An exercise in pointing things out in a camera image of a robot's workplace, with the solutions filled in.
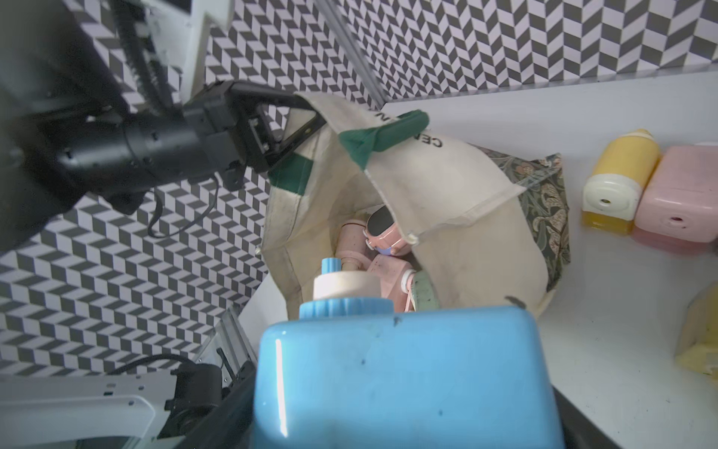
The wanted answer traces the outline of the grey green round sharpener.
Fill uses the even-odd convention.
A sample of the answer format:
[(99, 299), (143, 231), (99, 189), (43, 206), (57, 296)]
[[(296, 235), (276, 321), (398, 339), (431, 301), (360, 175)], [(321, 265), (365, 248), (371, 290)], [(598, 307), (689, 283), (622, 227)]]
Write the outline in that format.
[(416, 312), (430, 312), (441, 308), (441, 303), (425, 271), (415, 273), (411, 282), (411, 298)]

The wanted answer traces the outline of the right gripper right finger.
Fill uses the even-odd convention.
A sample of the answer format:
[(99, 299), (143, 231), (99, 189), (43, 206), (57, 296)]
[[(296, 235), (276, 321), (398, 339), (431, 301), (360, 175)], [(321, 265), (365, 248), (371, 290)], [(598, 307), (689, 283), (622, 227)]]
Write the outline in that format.
[(620, 449), (607, 434), (590, 421), (557, 388), (553, 389), (564, 441), (568, 449)]

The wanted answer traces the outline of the blue round pencil sharpener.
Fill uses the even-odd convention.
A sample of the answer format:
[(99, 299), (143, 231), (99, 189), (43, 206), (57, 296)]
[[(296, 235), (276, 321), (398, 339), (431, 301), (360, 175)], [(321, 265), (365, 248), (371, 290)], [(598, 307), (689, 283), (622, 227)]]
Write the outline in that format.
[(323, 260), (314, 300), (261, 338), (254, 448), (561, 448), (531, 314), (396, 311)]

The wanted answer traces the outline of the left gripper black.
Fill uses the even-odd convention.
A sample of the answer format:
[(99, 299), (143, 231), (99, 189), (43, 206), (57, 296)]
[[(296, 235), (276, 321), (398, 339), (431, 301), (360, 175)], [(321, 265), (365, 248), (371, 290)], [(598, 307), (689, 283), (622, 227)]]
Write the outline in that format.
[[(265, 107), (307, 113), (299, 128), (277, 140)], [(230, 191), (241, 189), (247, 168), (276, 168), (325, 125), (303, 97), (252, 82), (215, 82), (166, 115), (140, 112), (125, 123), (134, 161), (125, 174), (127, 191), (220, 176)]]

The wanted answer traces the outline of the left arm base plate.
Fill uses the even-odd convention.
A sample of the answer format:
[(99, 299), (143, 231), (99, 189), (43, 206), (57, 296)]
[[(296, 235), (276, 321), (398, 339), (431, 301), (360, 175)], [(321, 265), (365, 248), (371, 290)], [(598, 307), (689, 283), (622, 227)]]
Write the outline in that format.
[(169, 415), (158, 438), (180, 437), (189, 433), (218, 408), (229, 396), (232, 387), (256, 372), (256, 364), (252, 360), (245, 361), (235, 372), (221, 349), (219, 355), (222, 359), (220, 367), (197, 363), (182, 355), (149, 355), (111, 370), (108, 375), (126, 374), (157, 361), (178, 363), (177, 368), (169, 372), (176, 381), (174, 396), (165, 403), (164, 410)]

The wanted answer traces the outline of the pink robot shaped sharpener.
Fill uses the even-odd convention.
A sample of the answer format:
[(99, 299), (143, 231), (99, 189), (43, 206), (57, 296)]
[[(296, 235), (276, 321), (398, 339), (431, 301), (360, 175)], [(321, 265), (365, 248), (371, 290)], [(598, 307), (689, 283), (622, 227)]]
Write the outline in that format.
[(393, 215), (386, 206), (370, 215), (364, 236), (368, 248), (384, 256), (406, 256), (412, 249), (411, 244), (402, 237)]

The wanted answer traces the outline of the pink rounded pencil sharpener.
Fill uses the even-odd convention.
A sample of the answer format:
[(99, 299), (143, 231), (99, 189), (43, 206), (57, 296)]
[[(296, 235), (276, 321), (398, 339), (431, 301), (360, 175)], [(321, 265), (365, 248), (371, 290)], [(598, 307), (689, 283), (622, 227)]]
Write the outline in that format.
[(717, 240), (717, 146), (667, 149), (644, 190), (632, 238), (685, 256), (709, 252)]

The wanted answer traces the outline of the small pink sharpener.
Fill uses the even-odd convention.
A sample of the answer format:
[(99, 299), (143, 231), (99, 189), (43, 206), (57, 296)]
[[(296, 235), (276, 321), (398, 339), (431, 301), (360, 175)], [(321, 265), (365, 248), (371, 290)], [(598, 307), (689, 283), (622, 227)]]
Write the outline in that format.
[(340, 228), (336, 258), (344, 271), (366, 271), (381, 281), (381, 296), (394, 303), (396, 312), (414, 312), (411, 293), (416, 274), (411, 263), (370, 250), (366, 244), (366, 224), (349, 220)]

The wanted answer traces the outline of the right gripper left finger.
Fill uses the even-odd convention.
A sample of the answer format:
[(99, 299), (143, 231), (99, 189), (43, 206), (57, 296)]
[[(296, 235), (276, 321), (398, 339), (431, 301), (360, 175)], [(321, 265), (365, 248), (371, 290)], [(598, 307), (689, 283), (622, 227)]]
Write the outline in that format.
[(230, 389), (218, 408), (195, 427), (177, 448), (249, 448), (254, 422), (256, 367), (243, 370), (244, 377)]

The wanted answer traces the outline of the yellow block pencil sharpener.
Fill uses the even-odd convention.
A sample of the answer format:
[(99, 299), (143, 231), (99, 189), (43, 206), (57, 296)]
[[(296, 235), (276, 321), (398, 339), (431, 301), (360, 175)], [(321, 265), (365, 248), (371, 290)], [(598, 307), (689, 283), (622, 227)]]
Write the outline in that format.
[(629, 235), (639, 202), (660, 157), (659, 144), (645, 129), (611, 141), (583, 187), (583, 224), (621, 236)]

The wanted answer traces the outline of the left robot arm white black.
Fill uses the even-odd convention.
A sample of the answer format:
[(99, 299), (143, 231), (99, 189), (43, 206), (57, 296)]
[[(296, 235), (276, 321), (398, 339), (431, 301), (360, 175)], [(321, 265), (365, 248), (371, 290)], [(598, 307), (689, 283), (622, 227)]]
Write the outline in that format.
[(244, 186), (325, 124), (306, 99), (244, 80), (205, 84), (209, 32), (231, 1), (112, 1), (133, 112), (61, 1), (1, 5), (1, 249), (17, 249), (93, 193), (119, 213), (170, 183)]

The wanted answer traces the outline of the cream canvas tote bag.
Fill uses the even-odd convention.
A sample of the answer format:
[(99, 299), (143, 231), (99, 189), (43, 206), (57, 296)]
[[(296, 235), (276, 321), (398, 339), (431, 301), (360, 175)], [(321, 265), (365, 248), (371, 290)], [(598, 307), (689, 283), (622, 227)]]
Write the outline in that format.
[(570, 263), (560, 155), (524, 160), (431, 131), (425, 112), (371, 112), (307, 93), (325, 124), (269, 175), (262, 256), (290, 318), (312, 299), (340, 227), (387, 207), (443, 309), (542, 314)]

